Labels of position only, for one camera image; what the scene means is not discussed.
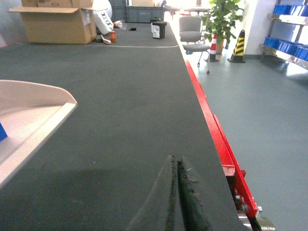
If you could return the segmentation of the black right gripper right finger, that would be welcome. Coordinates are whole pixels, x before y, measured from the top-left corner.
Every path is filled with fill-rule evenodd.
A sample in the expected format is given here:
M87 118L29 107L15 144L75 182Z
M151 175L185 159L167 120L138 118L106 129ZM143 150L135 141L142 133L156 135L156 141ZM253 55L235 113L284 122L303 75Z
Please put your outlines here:
M178 191L184 227L187 231L210 231L212 227L205 212L203 180L189 160L178 161Z

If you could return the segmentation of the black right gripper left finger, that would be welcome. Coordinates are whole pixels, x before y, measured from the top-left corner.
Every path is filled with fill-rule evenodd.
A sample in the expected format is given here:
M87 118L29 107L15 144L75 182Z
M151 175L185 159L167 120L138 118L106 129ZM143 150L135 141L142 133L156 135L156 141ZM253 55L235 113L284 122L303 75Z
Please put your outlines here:
M174 156L166 157L153 186L127 231L173 231L177 200L177 166Z

